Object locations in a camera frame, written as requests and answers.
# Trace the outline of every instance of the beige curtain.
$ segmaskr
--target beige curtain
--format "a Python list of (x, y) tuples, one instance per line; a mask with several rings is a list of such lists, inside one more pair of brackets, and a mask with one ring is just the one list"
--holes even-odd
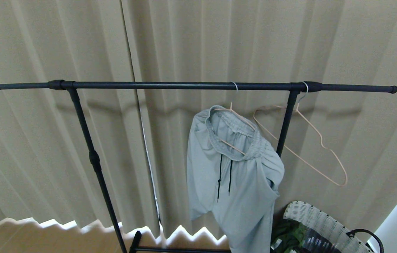
[[(141, 80), (397, 85), (397, 1), (123, 1), (133, 68)], [(192, 117), (214, 104), (252, 118), (285, 104), (277, 91), (138, 91), (166, 236), (183, 225), (220, 237), (209, 214), (189, 221), (186, 147)], [(397, 94), (310, 93), (301, 111), (348, 170), (331, 184), (287, 150), (276, 210), (312, 203), (350, 228), (375, 230), (397, 203)], [(284, 112), (260, 112), (279, 135)], [(286, 145), (343, 182), (318, 135), (294, 116)]]
[[(132, 81), (119, 1), (0, 1), (0, 82)], [(137, 95), (79, 90), (123, 229), (159, 234)], [(68, 92), (0, 91), (0, 220), (111, 226)]]
[[(59, 78), (397, 85), (397, 0), (1, 1), (0, 82)], [(233, 101), (251, 118), (260, 106), (287, 101), (287, 92), (277, 91), (84, 90), (80, 96), (124, 230), (159, 231), (151, 167), (166, 237), (179, 225), (191, 234), (206, 226), (221, 236), (212, 215), (189, 220), (185, 157), (194, 114)], [(310, 93), (301, 111), (339, 155), (349, 182), (334, 186), (285, 150), (277, 211), (303, 200), (350, 228), (375, 230), (397, 203), (397, 94)], [(258, 117), (279, 135), (283, 113)], [(286, 145), (342, 181), (318, 141), (294, 116)], [(81, 226), (100, 219), (110, 226), (66, 92), (0, 92), (0, 219), (5, 216)]]

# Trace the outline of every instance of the wire hanger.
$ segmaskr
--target wire hanger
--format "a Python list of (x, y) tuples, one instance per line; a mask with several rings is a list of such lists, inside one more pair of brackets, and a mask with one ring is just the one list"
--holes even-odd
[[(238, 88), (237, 88), (237, 84), (236, 84), (235, 82), (232, 82), (232, 83), (234, 83), (234, 85), (236, 86), (236, 93), (237, 93), (237, 92), (239, 91)], [(244, 121), (247, 125), (249, 125), (251, 128), (253, 128), (253, 130), (255, 130), (255, 127), (252, 125), (253, 123), (251, 123), (248, 119), (242, 117), (241, 115), (239, 115), (237, 112), (235, 112), (235, 111), (233, 110), (233, 102), (230, 102), (229, 109), (214, 109), (214, 110), (215, 110), (215, 111), (229, 111), (229, 112), (232, 112), (232, 113), (233, 113), (234, 115), (236, 115), (240, 120)], [(230, 143), (224, 141), (224, 140), (221, 139), (221, 138), (219, 138), (219, 140), (220, 140), (221, 142), (227, 144), (228, 146), (234, 148), (236, 151), (240, 152), (241, 154), (245, 155), (244, 152), (242, 152), (240, 149), (238, 149), (237, 147), (233, 146), (232, 144), (230, 144)]]
[[(344, 175), (345, 175), (345, 181), (343, 184), (338, 184), (335, 181), (333, 181), (331, 178), (329, 178), (327, 175), (325, 175), (324, 173), (322, 173), (321, 171), (319, 171), (318, 169), (316, 169), (314, 166), (312, 166), (311, 164), (309, 164), (309, 162), (306, 162), (303, 158), (301, 158), (298, 154), (296, 154), (294, 151), (292, 151), (290, 148), (288, 148), (286, 145), (284, 145), (284, 147), (289, 150), (292, 154), (294, 154), (296, 157), (298, 157), (298, 159), (302, 160), (302, 162), (306, 163), (306, 165), (308, 165), (309, 167), (311, 167), (312, 169), (314, 169), (315, 171), (317, 171), (319, 174), (321, 174), (322, 176), (324, 176), (326, 179), (328, 179), (330, 182), (334, 183), (337, 186), (346, 186), (347, 182), (348, 182), (348, 175), (347, 175), (347, 171), (344, 168), (344, 165), (342, 164), (342, 162), (340, 161), (339, 157), (335, 154), (335, 152), (332, 149), (329, 149), (327, 147), (324, 146), (324, 138), (322, 137), (322, 134), (319, 132), (319, 130), (317, 130), (317, 128), (311, 123), (309, 122), (309, 120), (304, 117), (304, 115), (298, 110), (298, 107), (300, 105), (300, 101), (308, 94), (309, 91), (309, 87), (308, 84), (306, 82), (303, 82), (306, 85), (306, 93), (300, 98), (298, 99), (298, 103), (297, 103), (297, 107), (295, 108), (295, 111), (298, 113), (298, 115), (300, 115), (313, 129), (314, 131), (316, 131), (316, 133), (319, 135), (320, 137), (320, 145), (322, 146), (322, 148), (329, 150), (333, 156), (336, 158), (336, 160), (338, 161), (340, 167), (342, 168), (342, 170), (344, 171)], [(284, 109), (284, 106), (278, 106), (278, 105), (274, 105), (273, 107), (277, 107), (277, 108), (282, 108)], [(262, 106), (259, 107), (258, 109), (255, 110), (255, 112), (253, 112), (253, 119), (255, 120), (255, 122), (261, 127), (263, 128), (267, 133), (269, 133), (274, 139), (276, 139), (278, 141), (278, 138), (275, 137), (269, 130), (267, 130), (267, 128), (265, 128), (255, 117), (255, 114), (257, 111), (263, 110), (263, 109), (267, 109), (267, 107)]]

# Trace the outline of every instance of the light wood floor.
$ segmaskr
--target light wood floor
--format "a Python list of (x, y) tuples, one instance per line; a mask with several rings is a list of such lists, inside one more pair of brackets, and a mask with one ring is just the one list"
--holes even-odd
[[(141, 232), (143, 235), (140, 245), (144, 246), (228, 249), (225, 237), (217, 241), (203, 229), (192, 237), (179, 228), (168, 240), (162, 235), (155, 239), (148, 229), (142, 229)], [(133, 236), (134, 232), (123, 235), (127, 250)], [(22, 221), (4, 219), (0, 222), (0, 253), (15, 252), (120, 253), (120, 248), (114, 230), (104, 228), (99, 221), (79, 229), (77, 226), (60, 225), (55, 221), (38, 224), (31, 218)]]

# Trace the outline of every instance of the drawstring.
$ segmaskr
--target drawstring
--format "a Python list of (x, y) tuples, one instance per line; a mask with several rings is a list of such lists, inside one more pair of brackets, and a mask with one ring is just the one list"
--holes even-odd
[(219, 170), (219, 180), (217, 180), (219, 186), (217, 187), (217, 202), (219, 202), (219, 192), (221, 191), (221, 177), (222, 177), (222, 158), (223, 154), (221, 154), (221, 167)]
[[(223, 158), (223, 154), (221, 154), (221, 166), (219, 169), (219, 180), (217, 180), (218, 183), (218, 187), (217, 187), (217, 202), (219, 202), (219, 195), (221, 192), (221, 179), (222, 179), (222, 158)], [(233, 170), (233, 160), (231, 160), (231, 162), (229, 163), (229, 184), (228, 184), (228, 195), (229, 192), (231, 190), (231, 172)]]

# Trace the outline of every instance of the hanging pants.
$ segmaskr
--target hanging pants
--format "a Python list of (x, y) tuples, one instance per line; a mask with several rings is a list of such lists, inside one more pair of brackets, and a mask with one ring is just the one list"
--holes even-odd
[(213, 109), (223, 107), (215, 105), (196, 114), (189, 133), (191, 219), (211, 211), (232, 253), (269, 253), (284, 165), (255, 125), (253, 130), (232, 112)]

